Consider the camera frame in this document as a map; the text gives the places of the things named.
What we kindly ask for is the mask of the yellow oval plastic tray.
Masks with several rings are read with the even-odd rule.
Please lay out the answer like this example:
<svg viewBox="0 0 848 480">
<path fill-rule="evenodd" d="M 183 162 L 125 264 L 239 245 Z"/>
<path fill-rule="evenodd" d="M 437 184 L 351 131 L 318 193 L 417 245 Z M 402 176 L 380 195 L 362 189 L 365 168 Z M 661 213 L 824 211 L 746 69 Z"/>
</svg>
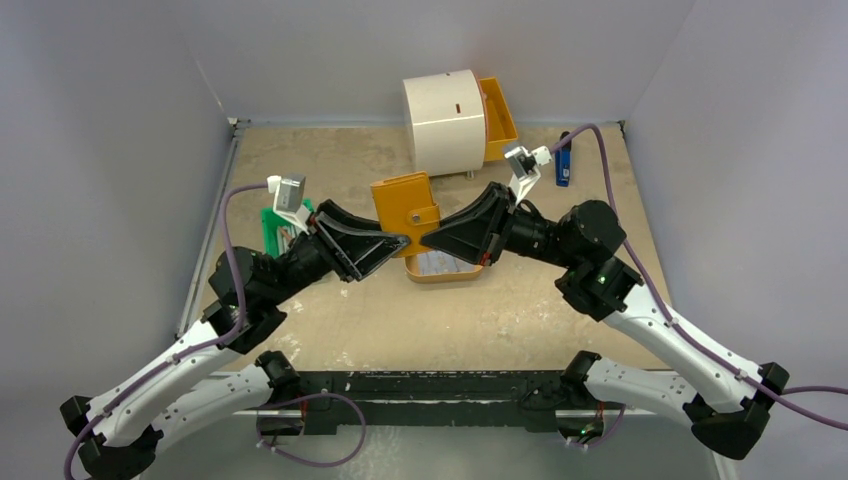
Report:
<svg viewBox="0 0 848 480">
<path fill-rule="evenodd" d="M 407 277 L 419 284 L 472 281 L 483 272 L 480 265 L 435 250 L 406 257 L 405 269 Z"/>
</svg>

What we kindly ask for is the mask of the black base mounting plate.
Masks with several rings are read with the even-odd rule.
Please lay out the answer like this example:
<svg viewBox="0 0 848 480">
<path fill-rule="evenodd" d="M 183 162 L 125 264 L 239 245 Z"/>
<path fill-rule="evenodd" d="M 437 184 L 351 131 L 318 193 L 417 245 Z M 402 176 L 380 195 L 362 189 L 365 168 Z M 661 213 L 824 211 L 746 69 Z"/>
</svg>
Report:
<svg viewBox="0 0 848 480">
<path fill-rule="evenodd" d="M 334 435 L 341 426 L 518 427 L 600 434 L 621 410 L 558 370 L 303 371 L 302 406 L 261 412 L 266 440 Z"/>
</svg>

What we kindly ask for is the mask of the green plastic bin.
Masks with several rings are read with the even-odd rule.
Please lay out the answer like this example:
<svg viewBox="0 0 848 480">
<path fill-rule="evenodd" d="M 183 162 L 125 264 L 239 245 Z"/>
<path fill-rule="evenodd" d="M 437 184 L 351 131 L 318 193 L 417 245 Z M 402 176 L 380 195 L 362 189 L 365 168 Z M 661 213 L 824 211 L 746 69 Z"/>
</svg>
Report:
<svg viewBox="0 0 848 480">
<path fill-rule="evenodd" d="M 303 200 L 299 207 L 279 200 L 272 207 L 263 209 L 260 218 L 265 252 L 272 257 L 286 253 L 294 240 L 306 231 L 307 221 L 313 212 L 309 199 Z"/>
</svg>

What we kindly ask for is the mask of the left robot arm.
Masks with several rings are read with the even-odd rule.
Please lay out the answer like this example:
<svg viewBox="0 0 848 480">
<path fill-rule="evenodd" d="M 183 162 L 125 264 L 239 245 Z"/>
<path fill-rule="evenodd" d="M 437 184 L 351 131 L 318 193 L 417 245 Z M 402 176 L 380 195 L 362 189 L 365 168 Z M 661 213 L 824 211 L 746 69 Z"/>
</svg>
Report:
<svg viewBox="0 0 848 480">
<path fill-rule="evenodd" d="M 188 434 L 234 412 L 299 402 L 299 373 L 279 351 L 221 381 L 207 378 L 280 327 L 285 301 L 331 274 L 361 281 L 410 242 L 329 200 L 271 212 L 290 230 L 279 254 L 227 245 L 209 280 L 215 300 L 170 347 L 106 392 L 61 405 L 74 437 L 65 478 L 80 464 L 91 479 L 132 479 Z"/>
</svg>

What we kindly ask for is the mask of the cream round drawer cabinet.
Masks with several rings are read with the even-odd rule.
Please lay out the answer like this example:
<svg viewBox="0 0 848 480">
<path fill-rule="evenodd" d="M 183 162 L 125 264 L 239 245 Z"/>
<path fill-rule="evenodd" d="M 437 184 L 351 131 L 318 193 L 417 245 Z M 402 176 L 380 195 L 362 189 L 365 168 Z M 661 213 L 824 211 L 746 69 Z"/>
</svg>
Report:
<svg viewBox="0 0 848 480">
<path fill-rule="evenodd" d="M 483 95 L 466 69 L 402 81 L 413 169 L 429 176 L 482 168 L 486 147 Z"/>
</svg>

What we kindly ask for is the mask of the yellow leather card holder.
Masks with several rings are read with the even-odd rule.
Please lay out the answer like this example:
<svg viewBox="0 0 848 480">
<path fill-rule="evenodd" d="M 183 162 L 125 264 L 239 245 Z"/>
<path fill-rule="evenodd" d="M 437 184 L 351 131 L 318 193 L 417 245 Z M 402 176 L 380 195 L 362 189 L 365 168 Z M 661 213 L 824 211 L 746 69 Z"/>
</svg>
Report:
<svg viewBox="0 0 848 480">
<path fill-rule="evenodd" d="M 378 222 L 384 232 L 406 235 L 410 243 L 396 258 L 429 251 L 421 237 L 439 227 L 441 211 L 435 202 L 430 179 L 419 171 L 396 176 L 370 185 Z"/>
</svg>

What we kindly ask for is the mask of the yellow open drawer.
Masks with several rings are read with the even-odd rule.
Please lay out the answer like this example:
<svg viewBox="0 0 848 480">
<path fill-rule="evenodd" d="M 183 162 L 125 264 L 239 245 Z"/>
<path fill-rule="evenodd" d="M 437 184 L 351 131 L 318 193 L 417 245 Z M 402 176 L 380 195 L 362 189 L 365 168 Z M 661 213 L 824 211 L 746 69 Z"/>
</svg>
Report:
<svg viewBox="0 0 848 480">
<path fill-rule="evenodd" d="M 503 149 L 518 138 L 508 103 L 496 77 L 480 78 L 486 120 L 485 163 L 503 159 Z"/>
</svg>

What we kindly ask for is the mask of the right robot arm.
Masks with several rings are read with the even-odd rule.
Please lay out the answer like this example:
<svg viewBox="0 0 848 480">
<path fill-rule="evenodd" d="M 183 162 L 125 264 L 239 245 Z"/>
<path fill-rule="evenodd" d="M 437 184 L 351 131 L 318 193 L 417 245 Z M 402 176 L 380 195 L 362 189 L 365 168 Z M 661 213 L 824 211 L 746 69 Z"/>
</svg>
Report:
<svg viewBox="0 0 848 480">
<path fill-rule="evenodd" d="M 687 426 L 702 445 L 733 460 L 761 439 L 788 372 L 733 353 L 665 303 L 617 256 L 626 234 L 608 203 L 588 200 L 552 221 L 491 183 L 421 242 L 481 266 L 507 251 L 562 268 L 555 287 L 573 310 L 625 334 L 672 369 L 665 376 L 581 351 L 562 375 L 569 404 L 596 399 L 650 411 Z"/>
</svg>

